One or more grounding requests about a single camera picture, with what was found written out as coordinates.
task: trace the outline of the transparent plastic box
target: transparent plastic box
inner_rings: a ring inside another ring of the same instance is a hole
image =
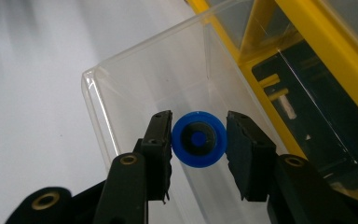
[[[206,111],[226,124],[228,110],[251,117],[286,152],[268,116],[211,25],[219,14],[248,1],[228,1],[146,40],[82,77],[82,91],[106,168],[131,152],[152,115]],[[266,203],[241,201],[224,155],[192,168],[174,155],[171,200],[149,203],[150,223],[269,223]]]
[[[289,152],[358,201],[358,1],[254,0],[217,17]]]

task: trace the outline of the white table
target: white table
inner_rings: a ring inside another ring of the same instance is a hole
[[[82,72],[192,15],[183,0],[0,0],[0,223],[38,189],[105,179]]]

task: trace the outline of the screw hole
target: screw hole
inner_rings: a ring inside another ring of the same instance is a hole
[[[32,202],[34,210],[44,210],[50,208],[60,199],[60,194],[57,191],[45,193]]]
[[[158,140],[152,138],[152,139],[149,139],[149,141],[147,141],[148,143],[151,143],[151,144],[157,144],[158,143]]]
[[[121,164],[123,165],[131,165],[136,163],[138,159],[136,159],[135,156],[129,155],[129,156],[125,156],[123,158],[120,159]]]
[[[284,161],[291,165],[291,166],[295,166],[295,167],[301,167],[304,165],[304,162],[299,160],[298,158],[295,157],[288,157],[286,159],[284,159]]]

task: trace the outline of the blue cap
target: blue cap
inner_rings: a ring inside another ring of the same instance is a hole
[[[173,152],[186,165],[197,168],[210,166],[220,160],[226,148],[225,126],[207,112],[188,113],[173,127]]]

